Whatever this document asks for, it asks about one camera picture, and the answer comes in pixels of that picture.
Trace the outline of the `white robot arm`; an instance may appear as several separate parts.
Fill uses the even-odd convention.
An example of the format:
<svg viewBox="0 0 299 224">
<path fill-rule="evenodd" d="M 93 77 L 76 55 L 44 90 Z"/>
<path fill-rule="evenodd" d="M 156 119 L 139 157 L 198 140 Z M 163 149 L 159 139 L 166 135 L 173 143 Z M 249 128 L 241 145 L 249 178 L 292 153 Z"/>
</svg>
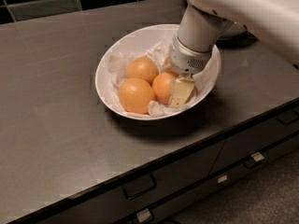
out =
<svg viewBox="0 0 299 224">
<path fill-rule="evenodd" d="M 299 0 L 187 0 L 166 69 L 178 73 L 169 105 L 185 105 L 219 37 L 239 24 L 292 64 L 299 63 Z"/>
</svg>

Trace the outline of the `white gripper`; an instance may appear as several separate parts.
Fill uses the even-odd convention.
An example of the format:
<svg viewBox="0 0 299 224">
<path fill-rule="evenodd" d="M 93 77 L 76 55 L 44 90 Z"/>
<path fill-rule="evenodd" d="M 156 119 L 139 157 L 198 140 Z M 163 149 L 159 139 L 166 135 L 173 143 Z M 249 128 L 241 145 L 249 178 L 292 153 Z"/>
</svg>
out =
<svg viewBox="0 0 299 224">
<path fill-rule="evenodd" d="M 161 68 L 162 73 L 175 76 L 171 80 L 168 105 L 178 108 L 186 104 L 195 86 L 192 75 L 201 73 L 209 62 L 212 51 L 200 52 L 187 48 L 177 35 L 174 35 L 169 45 L 168 57 Z"/>
</svg>

